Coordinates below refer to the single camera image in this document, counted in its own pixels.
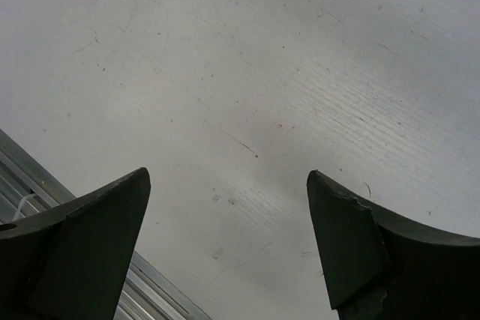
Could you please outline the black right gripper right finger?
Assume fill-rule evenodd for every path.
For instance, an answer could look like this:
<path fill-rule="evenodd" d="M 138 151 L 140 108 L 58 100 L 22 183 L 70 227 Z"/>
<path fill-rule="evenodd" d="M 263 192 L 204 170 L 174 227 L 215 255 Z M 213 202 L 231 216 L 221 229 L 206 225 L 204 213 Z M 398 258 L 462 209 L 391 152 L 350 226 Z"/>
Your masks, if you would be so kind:
<path fill-rule="evenodd" d="M 477 319 L 479 240 L 416 222 L 323 173 L 307 197 L 331 308 L 341 319 Z"/>

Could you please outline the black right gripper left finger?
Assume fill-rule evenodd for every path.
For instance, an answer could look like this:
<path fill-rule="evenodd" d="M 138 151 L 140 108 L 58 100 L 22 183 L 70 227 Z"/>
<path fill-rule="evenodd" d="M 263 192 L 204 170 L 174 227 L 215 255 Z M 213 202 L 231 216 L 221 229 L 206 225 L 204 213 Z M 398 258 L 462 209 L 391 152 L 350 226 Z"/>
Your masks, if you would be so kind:
<path fill-rule="evenodd" d="M 113 319 L 150 191 L 139 168 L 1 225 L 1 318 Z"/>

